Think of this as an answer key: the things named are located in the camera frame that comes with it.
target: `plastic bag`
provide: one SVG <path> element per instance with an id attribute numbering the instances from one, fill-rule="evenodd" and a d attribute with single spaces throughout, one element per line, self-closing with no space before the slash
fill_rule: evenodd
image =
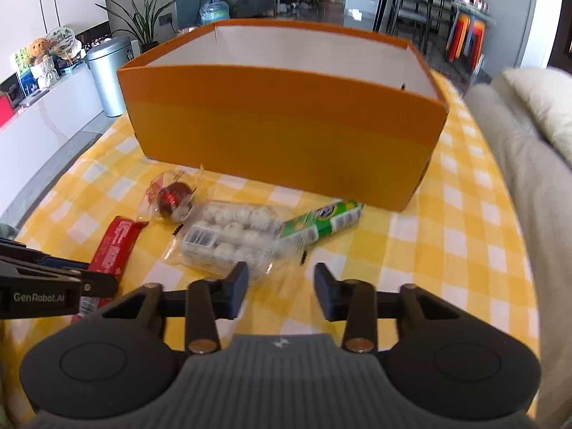
<path id="1" fill-rule="evenodd" d="M 255 280 L 277 264 L 299 261 L 306 244 L 304 235 L 280 236 L 284 221 L 291 217 L 291 209 L 279 206 L 225 201 L 197 204 L 176 233 L 165 260 L 223 276 L 245 261 L 250 279 Z"/>
<path id="2" fill-rule="evenodd" d="M 138 221 L 167 221 L 182 223 L 187 220 L 193 205 L 207 198 L 203 183 L 204 170 L 189 175 L 183 171 L 165 171 L 151 181 L 137 209 Z"/>

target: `marble wall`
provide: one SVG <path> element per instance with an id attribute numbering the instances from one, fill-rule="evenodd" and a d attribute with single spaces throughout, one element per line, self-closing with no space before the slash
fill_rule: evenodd
<path id="1" fill-rule="evenodd" d="M 0 81 L 15 68 L 10 56 L 55 27 L 67 25 L 76 34 L 108 20 L 95 6 L 105 0 L 0 0 Z"/>

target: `yellow checkered tablecloth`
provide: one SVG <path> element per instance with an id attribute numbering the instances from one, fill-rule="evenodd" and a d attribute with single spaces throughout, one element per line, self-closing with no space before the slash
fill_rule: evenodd
<path id="1" fill-rule="evenodd" d="M 353 229 L 319 241 L 304 266 L 276 272 L 249 289 L 235 321 L 218 320 L 223 345 L 234 333 L 311 334 L 339 340 L 343 324 L 326 323 L 314 296 L 314 265 L 324 261 L 338 278 L 359 278 L 378 290 L 414 282 L 488 321 L 538 353 L 538 313 L 526 249 L 501 174 L 454 87 L 435 75 L 450 104 L 448 121 L 427 174 L 404 212 L 366 207 Z M 195 169 L 176 166 L 188 173 Z M 116 215 L 134 218 L 149 182 L 172 164 L 145 158 L 127 116 L 116 121 L 59 180 L 20 235 L 54 256 L 90 261 Z M 239 177 L 206 173 L 216 199 L 292 206 L 297 213 L 330 197 Z M 173 227 L 153 223 L 134 247 L 121 292 L 144 282 L 185 289 L 204 272 L 162 260 Z M 18 365 L 36 342 L 68 317 L 5 322 L 6 399 L 16 423 L 33 413 L 19 385 Z M 393 321 L 380 320 L 379 344 L 396 341 Z M 182 349 L 183 319 L 169 320 L 166 342 Z"/>

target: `orange cardboard box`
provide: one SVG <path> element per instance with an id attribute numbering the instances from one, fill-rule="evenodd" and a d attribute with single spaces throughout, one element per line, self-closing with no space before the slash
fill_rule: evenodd
<path id="1" fill-rule="evenodd" d="M 394 211 L 448 113 L 409 42 L 328 24 L 217 22 L 118 77 L 149 158 Z"/>

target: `trash can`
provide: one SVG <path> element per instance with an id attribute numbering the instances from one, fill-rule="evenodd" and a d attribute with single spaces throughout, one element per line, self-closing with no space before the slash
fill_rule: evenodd
<path id="1" fill-rule="evenodd" d="M 125 112 L 125 102 L 117 80 L 117 70 L 133 59 L 129 37 L 104 41 L 88 51 L 86 60 L 92 71 L 95 88 L 104 106 L 105 114 L 112 118 Z"/>

